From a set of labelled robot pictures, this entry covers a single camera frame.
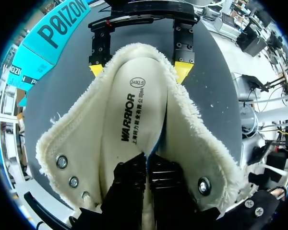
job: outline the bolt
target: bolt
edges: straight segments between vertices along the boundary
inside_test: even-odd
[[[200,191],[201,191],[202,193],[204,193],[204,192],[207,191],[207,185],[206,185],[205,182],[201,182],[201,183],[200,183]]]
[[[59,169],[64,169],[67,166],[67,158],[63,155],[57,157],[57,167]]]
[[[247,208],[251,208],[254,206],[254,201],[252,200],[247,200],[245,201],[244,205],[247,207]]]
[[[255,210],[255,216],[256,217],[261,217],[264,213],[264,209],[262,207],[258,207],[256,210]]]
[[[211,184],[208,178],[206,177],[201,177],[198,180],[197,187],[198,187],[198,191],[204,196],[209,195],[211,192]]]
[[[72,188],[76,188],[79,184],[79,180],[77,177],[73,176],[69,179],[69,186]]]

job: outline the white shoe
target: white shoe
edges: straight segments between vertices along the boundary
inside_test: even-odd
[[[179,163],[202,210],[217,207],[222,214],[235,202],[242,173],[223,143],[205,127],[177,78],[174,67],[154,47],[127,45],[43,134],[36,158],[53,190],[68,205],[95,210],[112,185],[116,165],[141,152],[147,157],[156,152]],[[56,163],[61,155],[68,161],[64,169]],[[69,183],[72,177],[78,180],[75,188]],[[201,177],[212,186],[207,196],[198,189]],[[86,204],[84,192],[90,197]],[[153,228],[149,197],[147,186],[143,229]]]

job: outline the blue sign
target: blue sign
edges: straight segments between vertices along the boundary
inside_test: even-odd
[[[84,0],[64,1],[32,29],[23,45],[55,65],[70,36],[89,12]]]
[[[7,83],[29,91],[53,67],[54,65],[21,44],[10,67]]]
[[[72,33],[89,12],[86,0],[66,0],[45,15],[19,46],[7,83],[29,91],[57,64]]]

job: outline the insole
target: insole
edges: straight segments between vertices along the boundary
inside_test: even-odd
[[[150,57],[127,60],[117,71],[108,98],[100,156],[103,196],[113,171],[141,152],[156,148],[165,118],[168,88],[158,61]]]

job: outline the gray table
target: gray table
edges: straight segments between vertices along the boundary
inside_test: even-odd
[[[107,15],[93,8],[72,34],[56,67],[27,94],[25,142],[28,164],[36,181],[60,200],[48,179],[39,173],[36,142],[51,127],[50,119],[63,115],[92,82],[88,67],[92,33],[87,25]],[[117,28],[111,34],[111,54],[120,47],[141,42],[157,47],[170,60],[173,54],[173,21]],[[225,59],[205,26],[194,26],[195,65],[183,82],[197,104],[205,125],[221,140],[237,162],[241,159],[241,123],[238,99]]]

